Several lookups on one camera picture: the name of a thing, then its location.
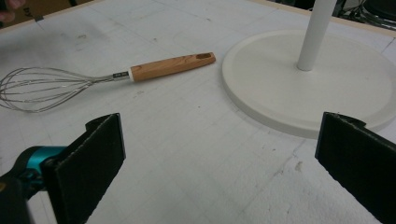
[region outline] stand base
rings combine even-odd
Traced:
[[[318,138],[323,112],[340,113],[378,131],[396,117],[396,67],[358,42],[326,35],[309,72],[296,67],[303,31],[255,35],[224,59],[223,81],[233,102],[284,133]]]

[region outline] whisk handle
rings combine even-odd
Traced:
[[[143,81],[201,67],[216,61],[213,52],[186,55],[131,67],[134,81]]]

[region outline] black chair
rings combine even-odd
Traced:
[[[396,30],[396,0],[366,0],[360,12],[361,21]]]

